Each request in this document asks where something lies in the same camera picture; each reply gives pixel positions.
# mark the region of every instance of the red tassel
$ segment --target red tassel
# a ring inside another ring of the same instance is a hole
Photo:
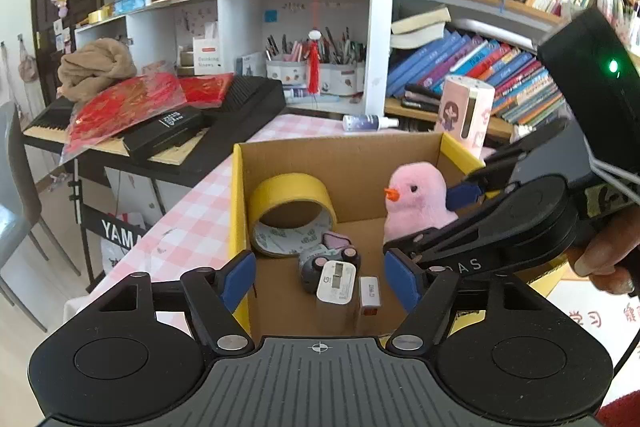
[[[311,41],[308,91],[311,94],[320,93],[320,54],[318,52],[318,41]]]

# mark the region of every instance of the gray chair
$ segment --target gray chair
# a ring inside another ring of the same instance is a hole
[[[46,261],[49,260],[31,232],[34,225],[39,223],[58,253],[73,271],[80,275],[80,271],[40,215],[42,204],[31,176],[18,115],[12,102],[0,106],[0,139],[0,269],[27,236],[33,241],[41,256]],[[17,304],[42,331],[47,332],[47,328],[18,299],[1,275],[0,293],[12,306]]]

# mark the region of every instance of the pink checkered tablecloth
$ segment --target pink checkered tablecloth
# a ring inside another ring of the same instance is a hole
[[[343,133],[339,120],[284,114],[274,118],[248,141]],[[158,221],[88,298],[69,301],[70,312],[65,314],[73,315],[132,272],[148,272],[153,281],[171,281],[200,266],[222,267],[228,261],[230,187],[231,156]],[[188,331],[182,314],[162,312],[158,319]]]

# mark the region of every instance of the stuffed chick toy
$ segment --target stuffed chick toy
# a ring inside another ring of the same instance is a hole
[[[385,243],[458,219],[447,210],[447,185],[428,162],[402,165],[391,175],[386,194]]]

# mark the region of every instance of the masking tape roll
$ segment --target masking tape roll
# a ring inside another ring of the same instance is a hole
[[[288,203],[310,201],[320,207],[319,214],[301,227],[270,227],[261,219]],[[272,257],[288,257],[313,250],[322,242],[322,234],[337,222],[334,207],[324,184],[318,179],[292,172],[263,181],[249,199],[249,234],[255,250]]]

